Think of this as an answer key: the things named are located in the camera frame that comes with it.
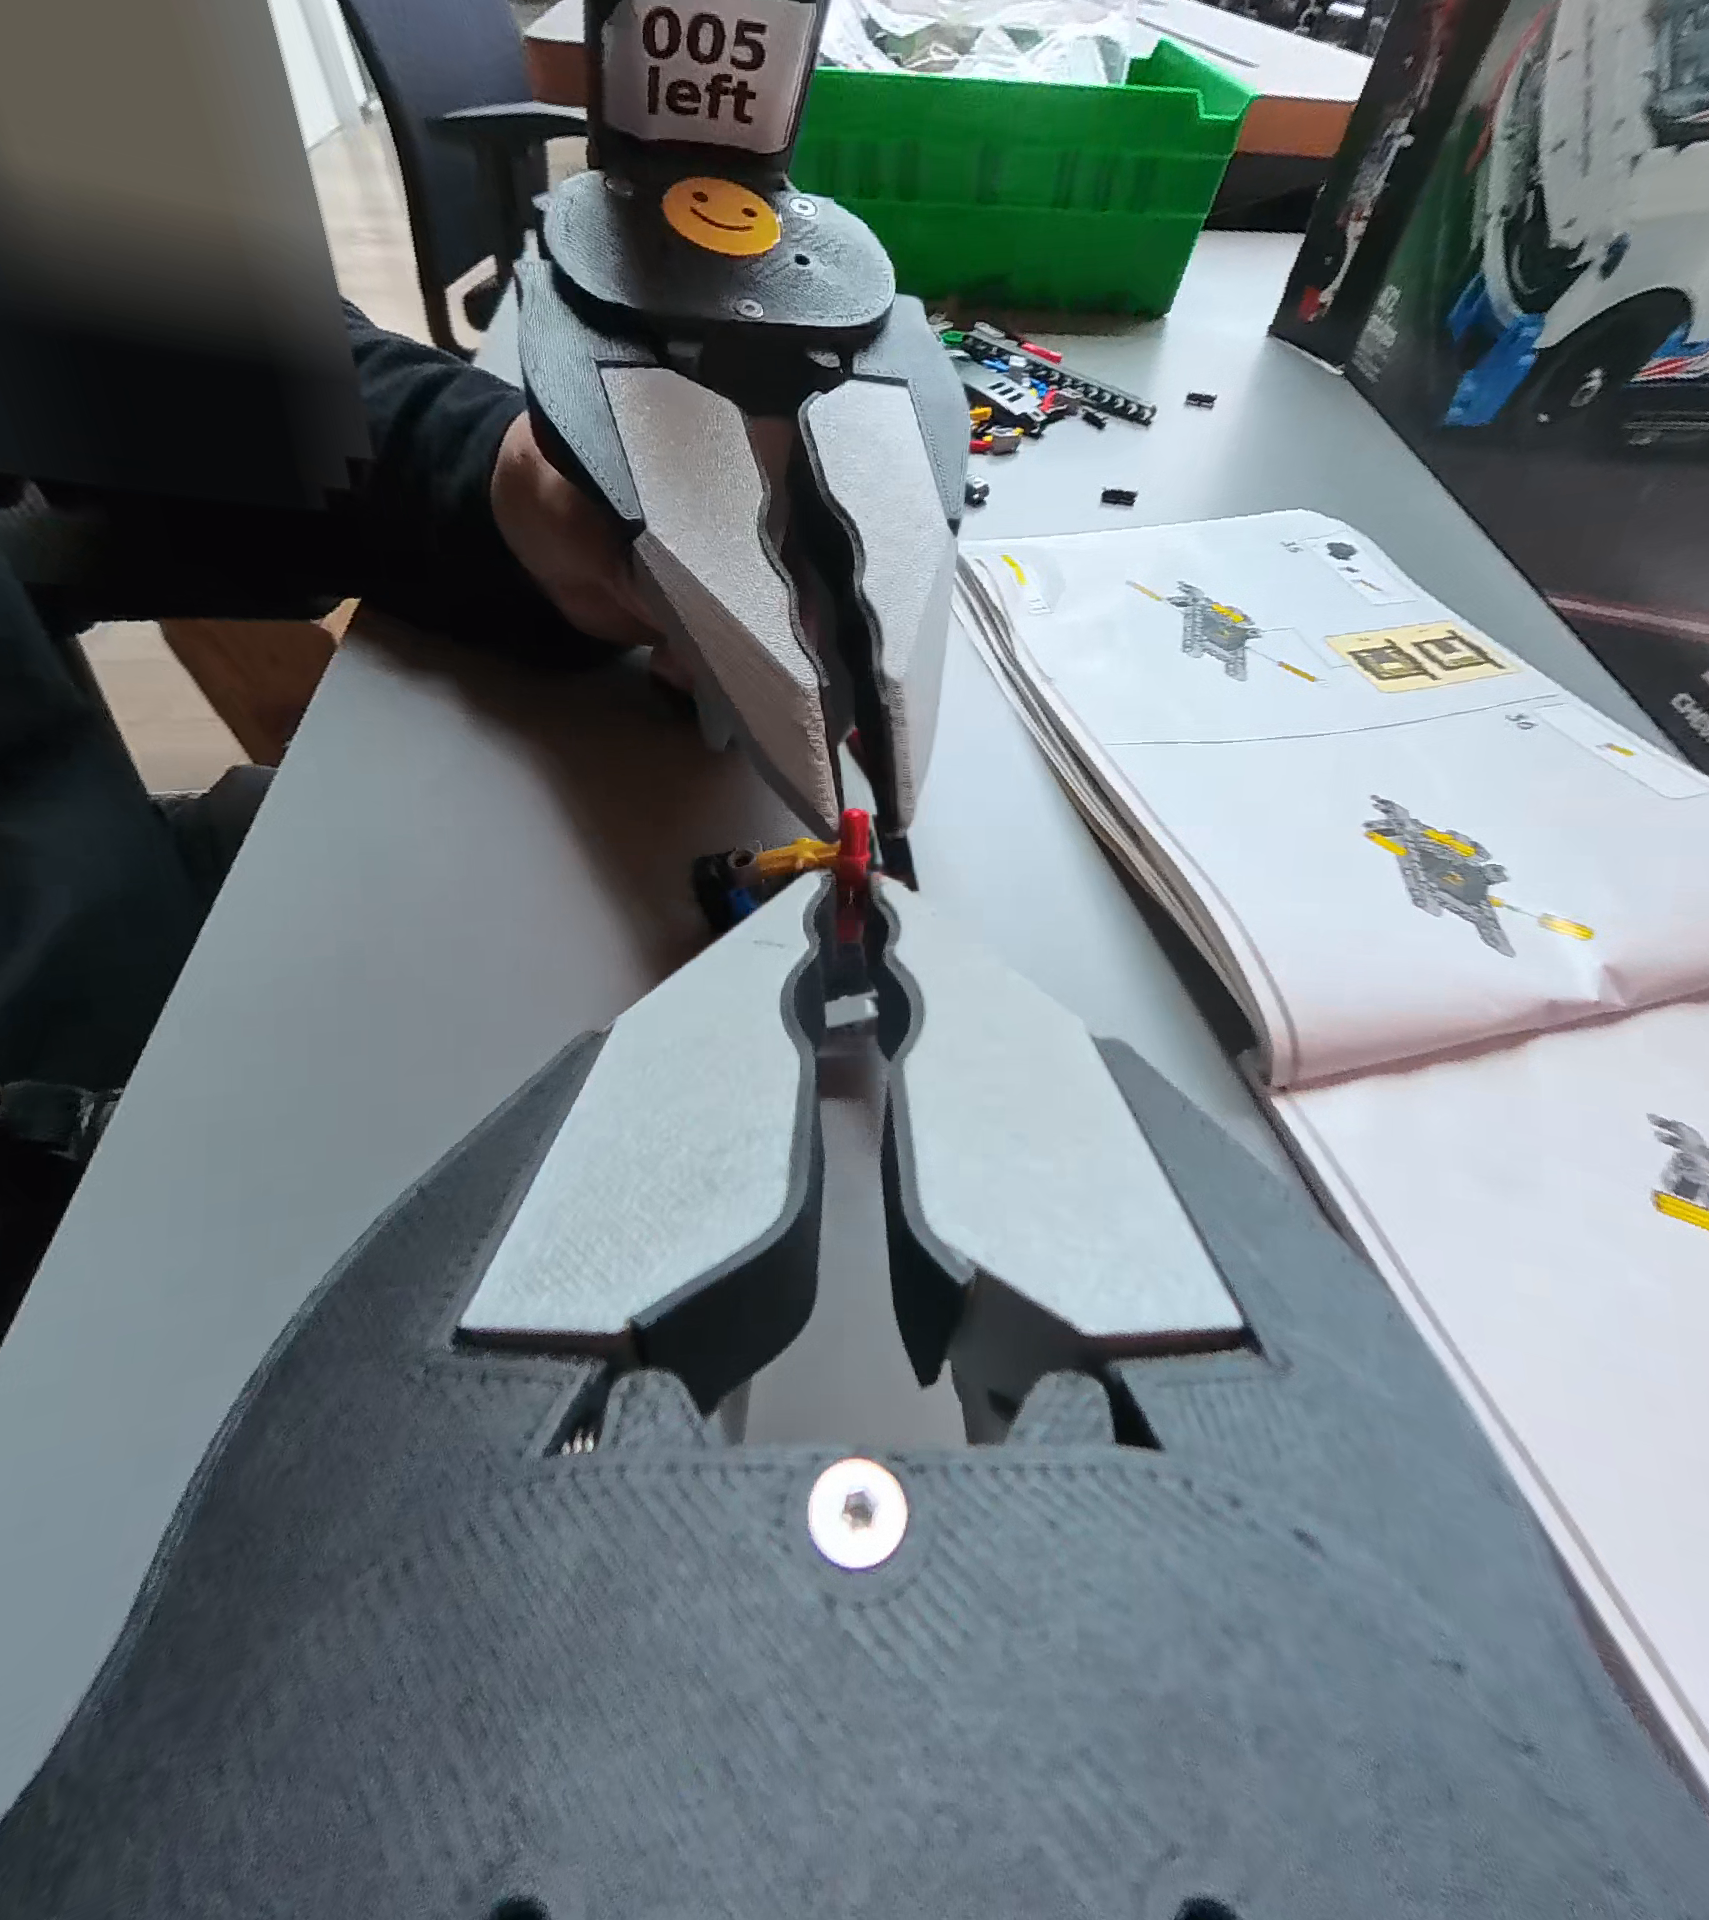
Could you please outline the lego instruction booklet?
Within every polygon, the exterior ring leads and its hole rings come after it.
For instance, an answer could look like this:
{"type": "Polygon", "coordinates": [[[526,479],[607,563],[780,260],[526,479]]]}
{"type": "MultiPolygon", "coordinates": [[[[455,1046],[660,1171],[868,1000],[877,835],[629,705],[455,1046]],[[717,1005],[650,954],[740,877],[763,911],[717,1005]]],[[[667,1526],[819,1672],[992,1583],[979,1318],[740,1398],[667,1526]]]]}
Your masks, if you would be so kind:
{"type": "Polygon", "coordinates": [[[1312,511],[956,605],[1709,1787],[1709,777],[1312,511]]]}

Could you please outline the person's left forearm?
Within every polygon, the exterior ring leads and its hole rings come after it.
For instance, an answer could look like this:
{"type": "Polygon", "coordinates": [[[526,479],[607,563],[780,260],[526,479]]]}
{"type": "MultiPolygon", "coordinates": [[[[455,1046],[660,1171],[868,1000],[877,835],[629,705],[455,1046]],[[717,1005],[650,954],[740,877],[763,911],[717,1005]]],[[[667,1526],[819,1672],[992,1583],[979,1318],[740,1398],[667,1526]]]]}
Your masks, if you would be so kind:
{"type": "Polygon", "coordinates": [[[307,619],[358,599],[425,634],[586,661],[568,624],[507,547],[489,472],[517,386],[377,323],[340,300],[371,456],[318,511],[199,503],[163,493],[61,498],[74,543],[29,593],[73,624],[98,619],[307,619]]]}

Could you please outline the clear plastic bags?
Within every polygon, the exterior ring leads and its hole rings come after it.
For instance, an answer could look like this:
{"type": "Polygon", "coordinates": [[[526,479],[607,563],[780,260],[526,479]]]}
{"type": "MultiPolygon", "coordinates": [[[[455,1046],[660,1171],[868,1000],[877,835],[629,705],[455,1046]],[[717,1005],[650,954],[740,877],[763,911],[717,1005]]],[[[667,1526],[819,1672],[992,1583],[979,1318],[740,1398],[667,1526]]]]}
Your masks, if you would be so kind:
{"type": "Polygon", "coordinates": [[[1138,2],[828,2],[819,64],[884,77],[1125,85],[1138,2]]]}

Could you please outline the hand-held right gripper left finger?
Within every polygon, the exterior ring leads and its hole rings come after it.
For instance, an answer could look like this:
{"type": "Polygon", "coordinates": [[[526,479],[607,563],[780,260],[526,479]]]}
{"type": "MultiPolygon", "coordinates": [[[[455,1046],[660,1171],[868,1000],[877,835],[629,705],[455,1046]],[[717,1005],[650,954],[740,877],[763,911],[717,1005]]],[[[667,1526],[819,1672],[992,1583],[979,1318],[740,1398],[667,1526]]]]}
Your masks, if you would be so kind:
{"type": "Polygon", "coordinates": [[[776,900],[553,1060],[568,1110],[455,1334],[676,1377],[728,1406],[819,1299],[828,876],[776,900]]]}

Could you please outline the person's left hand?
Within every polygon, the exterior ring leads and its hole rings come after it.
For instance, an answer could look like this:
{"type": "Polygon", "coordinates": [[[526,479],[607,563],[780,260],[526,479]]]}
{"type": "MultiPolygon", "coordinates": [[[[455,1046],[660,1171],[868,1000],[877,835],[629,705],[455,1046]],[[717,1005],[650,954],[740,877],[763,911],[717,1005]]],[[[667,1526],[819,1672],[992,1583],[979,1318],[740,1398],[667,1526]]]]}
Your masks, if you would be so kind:
{"type": "Polygon", "coordinates": [[[515,559],[575,632],[611,648],[650,648],[651,676],[694,695],[694,676],[667,653],[619,521],[553,465],[526,411],[500,441],[489,511],[515,559]]]}

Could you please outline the black office chair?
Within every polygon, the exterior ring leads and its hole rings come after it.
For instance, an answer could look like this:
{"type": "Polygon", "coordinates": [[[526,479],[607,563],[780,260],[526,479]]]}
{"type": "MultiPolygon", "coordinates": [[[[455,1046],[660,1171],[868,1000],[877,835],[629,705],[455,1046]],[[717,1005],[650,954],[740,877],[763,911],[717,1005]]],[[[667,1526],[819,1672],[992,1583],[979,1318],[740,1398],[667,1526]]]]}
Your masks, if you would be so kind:
{"type": "Polygon", "coordinates": [[[515,285],[536,200],[550,189],[550,140],[586,134],[586,111],[536,102],[524,37],[507,2],[337,2],[354,53],[384,111],[408,208],[417,279],[431,337],[469,357],[455,337],[454,288],[485,332],[515,285]]]}

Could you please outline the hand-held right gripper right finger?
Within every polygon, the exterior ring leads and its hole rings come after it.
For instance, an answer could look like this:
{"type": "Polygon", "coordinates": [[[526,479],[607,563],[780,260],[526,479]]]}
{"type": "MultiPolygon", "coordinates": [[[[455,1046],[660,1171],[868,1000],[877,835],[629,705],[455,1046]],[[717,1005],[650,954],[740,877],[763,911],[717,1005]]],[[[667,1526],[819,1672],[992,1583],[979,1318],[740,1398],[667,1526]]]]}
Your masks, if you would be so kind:
{"type": "Polygon", "coordinates": [[[972,1444],[1050,1373],[1249,1356],[1258,1339],[1088,1023],[924,892],[875,886],[896,1320],[972,1444]]]}

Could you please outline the green plastic bin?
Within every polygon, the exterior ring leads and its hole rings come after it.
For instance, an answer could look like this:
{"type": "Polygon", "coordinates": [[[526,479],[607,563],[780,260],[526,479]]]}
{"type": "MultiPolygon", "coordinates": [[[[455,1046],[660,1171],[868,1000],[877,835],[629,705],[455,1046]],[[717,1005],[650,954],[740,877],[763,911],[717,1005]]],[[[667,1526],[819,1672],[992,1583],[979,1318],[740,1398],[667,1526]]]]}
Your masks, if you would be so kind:
{"type": "Polygon", "coordinates": [[[1125,85],[821,66],[795,184],[861,217],[929,303],[1162,319],[1252,102],[1176,39],[1125,85]]]}

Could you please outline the lego set box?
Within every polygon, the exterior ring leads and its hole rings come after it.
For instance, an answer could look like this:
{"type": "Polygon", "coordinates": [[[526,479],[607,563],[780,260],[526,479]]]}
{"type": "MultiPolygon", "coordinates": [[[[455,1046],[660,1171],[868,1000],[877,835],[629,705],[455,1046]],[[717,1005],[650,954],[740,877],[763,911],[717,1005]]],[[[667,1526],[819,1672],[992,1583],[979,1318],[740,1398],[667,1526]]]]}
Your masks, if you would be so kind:
{"type": "Polygon", "coordinates": [[[1709,773],[1709,2],[1396,2],[1269,328],[1709,773]]]}

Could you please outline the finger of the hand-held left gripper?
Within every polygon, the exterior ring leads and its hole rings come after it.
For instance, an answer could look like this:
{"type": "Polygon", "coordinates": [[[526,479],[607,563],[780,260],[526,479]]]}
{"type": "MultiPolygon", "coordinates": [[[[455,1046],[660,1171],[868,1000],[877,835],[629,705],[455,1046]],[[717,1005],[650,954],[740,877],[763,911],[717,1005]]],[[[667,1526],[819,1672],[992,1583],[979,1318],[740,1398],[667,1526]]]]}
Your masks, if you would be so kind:
{"type": "Polygon", "coordinates": [[[744,408],[669,367],[601,367],[642,511],[634,563],[674,615],[713,747],[736,743],[807,832],[840,813],[821,664],[768,536],[769,484],[744,408]]]}
{"type": "Polygon", "coordinates": [[[959,569],[968,395],[956,370],[852,376],[802,408],[802,503],[828,587],[828,684],[873,799],[882,867],[915,886],[908,832],[939,725],[959,569]]]}

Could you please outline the small lego assembly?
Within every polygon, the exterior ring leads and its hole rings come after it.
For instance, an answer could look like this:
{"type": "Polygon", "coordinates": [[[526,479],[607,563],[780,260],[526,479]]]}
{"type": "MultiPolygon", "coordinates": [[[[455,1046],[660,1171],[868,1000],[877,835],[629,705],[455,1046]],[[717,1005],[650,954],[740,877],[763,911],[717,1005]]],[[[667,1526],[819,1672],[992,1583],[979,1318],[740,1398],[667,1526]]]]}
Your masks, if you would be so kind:
{"type": "Polygon", "coordinates": [[[882,835],[865,809],[840,810],[839,837],[696,855],[694,900],[709,934],[724,937],[811,876],[835,882],[835,934],[819,960],[821,997],[828,1008],[865,1000],[882,954],[877,877],[915,877],[906,835],[882,835]]]}

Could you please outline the pile of loose lego pieces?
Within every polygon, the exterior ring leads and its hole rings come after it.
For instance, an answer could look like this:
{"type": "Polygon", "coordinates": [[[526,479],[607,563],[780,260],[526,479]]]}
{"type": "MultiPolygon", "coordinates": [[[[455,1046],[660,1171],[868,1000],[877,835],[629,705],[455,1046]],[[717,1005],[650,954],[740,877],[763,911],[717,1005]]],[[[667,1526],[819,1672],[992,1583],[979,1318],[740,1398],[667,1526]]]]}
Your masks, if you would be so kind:
{"type": "Polygon", "coordinates": [[[971,451],[1006,456],[1037,441],[1055,421],[1084,419],[1152,426],[1158,406],[1103,376],[1070,367],[1055,347],[1041,347],[998,323],[951,323],[933,319],[933,335],[963,377],[971,411],[971,451]]]}

